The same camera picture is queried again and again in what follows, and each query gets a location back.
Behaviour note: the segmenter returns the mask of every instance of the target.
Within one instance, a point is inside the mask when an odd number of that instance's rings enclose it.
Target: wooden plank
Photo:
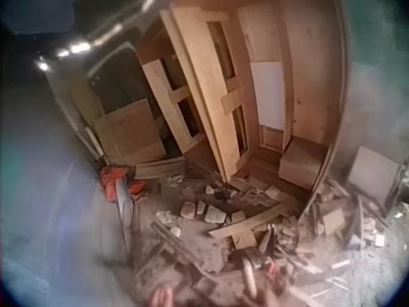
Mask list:
[[[135,179],[160,178],[185,173],[186,158],[177,157],[155,162],[139,163],[135,168]]]
[[[329,145],[339,120],[343,78],[341,34],[333,1],[280,2],[294,85],[293,135]]]
[[[251,76],[250,57],[247,52],[245,37],[240,26],[237,11],[230,12],[230,20],[223,22],[222,26],[235,67],[236,76],[242,88],[242,109],[249,148],[248,160],[259,147],[257,105]]]
[[[177,104],[178,102],[181,102],[183,99],[186,99],[189,97],[190,90],[187,85],[182,86],[181,88],[178,88],[177,90],[170,91],[169,92],[169,99],[171,100],[172,103]]]
[[[104,115],[104,110],[98,96],[89,85],[88,79],[83,75],[71,77],[68,80],[68,93],[78,112],[95,133],[94,122]]]
[[[241,92],[242,92],[241,88],[237,88],[236,90],[231,91],[222,97],[222,104],[225,115],[229,115],[236,108],[242,105]]]
[[[228,93],[234,91],[235,89],[240,87],[240,81],[237,76],[226,80],[226,88],[228,89]]]
[[[186,152],[192,137],[180,108],[173,104],[169,96],[172,89],[160,60],[145,64],[142,68],[180,150]]]
[[[215,131],[213,129],[212,124],[210,123],[209,116],[207,115],[206,106],[204,103],[203,94],[198,85],[198,81],[196,79],[196,75],[194,73],[192,64],[189,59],[189,55],[187,53],[187,49],[185,44],[183,43],[181,34],[179,32],[178,26],[176,21],[174,20],[173,14],[169,10],[163,10],[160,12],[160,16],[162,17],[163,23],[166,27],[167,33],[171,38],[172,44],[178,56],[180,65],[183,69],[185,74],[186,80],[189,85],[189,89],[192,93],[194,103],[197,108],[197,112],[200,115],[201,122],[203,124],[204,131],[206,132],[206,137],[208,139],[208,144],[212,149],[213,156],[219,172],[223,178],[223,180],[227,179],[226,172],[224,170],[224,165],[222,163],[220,148],[217,143],[215,137]]]
[[[223,11],[200,11],[197,15],[197,19],[203,22],[220,22],[228,21],[229,14]]]
[[[229,237],[230,235],[234,235],[236,233],[243,232],[245,230],[250,230],[253,227],[256,227],[260,224],[267,223],[271,221],[273,218],[278,216],[279,214],[292,209],[297,204],[297,200],[295,198],[291,198],[284,203],[281,203],[277,206],[274,206],[260,214],[252,216],[244,221],[239,223],[229,225],[217,230],[212,230],[209,232],[210,235],[213,235],[216,239],[222,239],[225,237]]]
[[[205,22],[199,22],[196,19],[198,11],[199,8],[195,7],[172,9],[182,42],[190,56],[190,65],[193,66],[192,74],[197,78],[196,86],[199,86],[203,95],[203,105],[198,103],[197,110],[202,118],[206,135],[214,135],[215,142],[210,139],[210,145],[213,152],[219,153],[220,173],[223,180],[228,181],[236,173],[236,162],[240,157],[237,139],[233,137],[235,125],[233,117],[224,114],[220,102],[221,98],[227,94],[227,88],[209,28]],[[187,76],[187,80],[192,91],[189,83],[191,82],[190,77]],[[208,118],[208,123],[205,123],[203,118]]]
[[[244,221],[244,220],[245,220],[245,214],[241,210],[231,214],[231,222],[233,224]],[[247,230],[245,232],[232,235],[231,237],[233,238],[233,243],[236,249],[243,249],[243,248],[249,248],[252,246],[254,247],[257,246],[256,238],[254,237],[251,230]]]
[[[237,11],[251,61],[281,61],[281,48],[270,1],[255,2]]]
[[[99,118],[95,128],[113,164],[133,166],[166,154],[147,99]]]

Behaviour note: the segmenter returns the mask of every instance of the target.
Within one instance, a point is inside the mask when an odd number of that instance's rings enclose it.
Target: wooden board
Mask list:
[[[236,162],[240,155],[237,139],[234,138],[233,116],[224,114],[220,101],[227,94],[227,88],[209,28],[205,22],[197,20],[196,16],[200,11],[197,7],[177,7],[171,11],[190,58],[190,63],[186,60],[183,64],[180,60],[181,65],[185,73],[185,66],[192,65],[192,76],[186,75],[188,84],[197,103],[206,135],[214,136],[214,139],[210,140],[210,145],[213,152],[220,156],[220,164],[218,161],[220,173],[223,180],[228,181],[236,173]],[[202,101],[196,101],[195,93],[190,86],[191,77],[197,78],[195,85],[201,92]]]
[[[243,165],[259,146],[257,105],[251,76],[250,57],[237,12],[231,12],[229,17],[229,21],[223,22],[222,26],[229,45],[236,76],[240,81],[240,88],[242,89],[242,109],[248,146],[248,154],[246,155],[247,152],[245,152],[241,156],[240,164]]]
[[[270,1],[237,9],[252,62],[281,61],[281,48]]]
[[[311,189],[324,161],[325,151],[322,145],[293,138],[280,161],[280,178]]]
[[[68,92],[78,112],[95,133],[94,122],[104,114],[104,111],[88,79],[83,75],[71,77],[68,81]]]
[[[329,145],[343,83],[341,35],[333,1],[281,1],[293,68],[293,135]]]
[[[147,99],[97,119],[95,128],[113,164],[134,166],[166,154]]]
[[[244,221],[244,220],[245,220],[245,214],[243,211],[238,211],[238,212],[231,214],[231,222],[233,224]],[[254,247],[257,246],[256,238],[254,237],[251,230],[247,230],[245,232],[238,233],[236,235],[232,235],[231,237],[233,239],[233,243],[236,249],[243,249],[243,248],[249,248],[252,246]]]
[[[384,206],[398,169],[398,163],[360,146],[348,176],[348,183]]]
[[[177,157],[137,164],[135,179],[152,179],[185,173],[186,158]]]
[[[285,88],[281,62],[251,63],[260,125],[284,128]]]
[[[222,239],[234,235],[236,233],[242,233],[246,230],[250,230],[253,227],[256,227],[260,224],[267,223],[279,214],[293,208],[297,204],[297,200],[291,198],[284,203],[281,203],[277,206],[274,206],[260,214],[252,216],[244,221],[239,223],[229,225],[220,229],[212,230],[209,232],[210,235],[213,235],[216,239]]]
[[[190,148],[192,136],[180,108],[172,101],[171,95],[174,91],[171,89],[162,63],[157,59],[143,65],[142,68],[180,151],[185,153],[187,148]]]
[[[211,156],[213,157],[213,160],[215,160],[222,178],[226,179],[227,178],[226,172],[224,171],[219,146],[217,144],[214,135],[215,132],[210,123],[210,119],[207,115],[203,94],[201,93],[201,90],[199,88],[196,75],[193,71],[192,64],[190,63],[189,55],[187,53],[186,46],[183,43],[176,21],[174,20],[173,14],[169,10],[161,11],[160,16],[163,20],[166,31],[172,41],[172,44],[176,51],[176,55],[178,56],[180,65],[183,69],[183,73],[185,74],[186,80],[188,82],[189,89],[190,92],[192,93],[197,112],[199,113],[204,131],[206,132],[206,137],[208,139],[207,146],[210,146],[209,147],[211,148],[210,152],[213,152]]]

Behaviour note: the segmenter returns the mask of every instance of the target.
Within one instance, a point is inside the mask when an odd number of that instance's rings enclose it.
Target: hand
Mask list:
[[[173,307],[173,289],[159,286],[155,289],[149,301],[149,307]]]

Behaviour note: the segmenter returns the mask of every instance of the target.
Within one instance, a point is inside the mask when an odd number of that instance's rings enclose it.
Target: concrete floor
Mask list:
[[[149,250],[158,242],[158,238],[150,229],[150,223],[155,218],[155,213],[161,210],[170,210],[173,217],[171,226],[181,228],[181,240],[197,255],[201,255],[206,260],[206,269],[210,272],[220,272],[227,262],[228,254],[233,250],[230,238],[215,240],[206,233],[208,230],[218,226],[206,224],[202,221],[188,221],[179,217],[179,211],[183,205],[183,198],[179,194],[179,189],[166,189],[166,197],[157,193],[148,195],[142,201],[137,202],[139,214],[134,217],[134,231],[138,231],[140,237],[134,239],[134,250],[139,250],[139,259],[147,255]],[[198,198],[205,195],[204,186],[195,186]],[[407,215],[394,218],[395,212],[391,213],[390,226],[386,230],[386,246],[384,248],[367,247],[364,249],[362,258],[358,251],[343,251],[335,238],[318,239],[313,247],[317,250],[316,256],[311,262],[324,271],[330,268],[331,264],[345,259],[351,260],[351,265],[340,277],[345,279],[346,285],[351,292],[341,290],[326,282],[319,282],[311,285],[300,286],[307,294],[315,294],[327,288],[333,288],[316,298],[324,306],[382,306],[393,295],[400,286],[403,278],[406,277],[409,265],[409,251],[404,250],[404,245],[409,245],[409,212]],[[140,263],[135,254],[134,264]],[[182,275],[173,268],[167,267],[164,261],[152,263],[149,270],[142,275],[141,280],[135,281],[136,291],[141,295],[141,302],[146,302],[157,285],[169,283],[176,286],[181,281]],[[239,282],[236,287],[243,288]],[[180,304],[187,304],[195,297],[189,290],[184,290],[179,294],[176,301]],[[281,298],[282,306],[300,306],[300,301],[284,295]]]

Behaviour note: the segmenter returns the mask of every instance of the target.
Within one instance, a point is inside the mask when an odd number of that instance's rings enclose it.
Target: broken wood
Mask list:
[[[229,237],[230,235],[243,232],[244,230],[250,230],[251,228],[256,227],[260,224],[271,221],[273,218],[277,217],[282,212],[292,209],[297,203],[298,201],[295,198],[290,198],[289,200],[277,206],[274,206],[260,214],[252,216],[239,223],[229,225],[227,227],[223,227],[217,230],[213,230],[209,232],[209,234],[213,235],[217,239],[222,239],[225,237]]]
[[[186,159],[172,159],[139,163],[135,168],[135,179],[152,179],[185,173]]]
[[[237,211],[231,215],[232,224],[241,222],[245,220],[245,214],[243,211]],[[231,236],[233,238],[233,243],[236,249],[243,249],[252,246],[257,246],[256,238],[254,237],[251,230],[244,231]]]

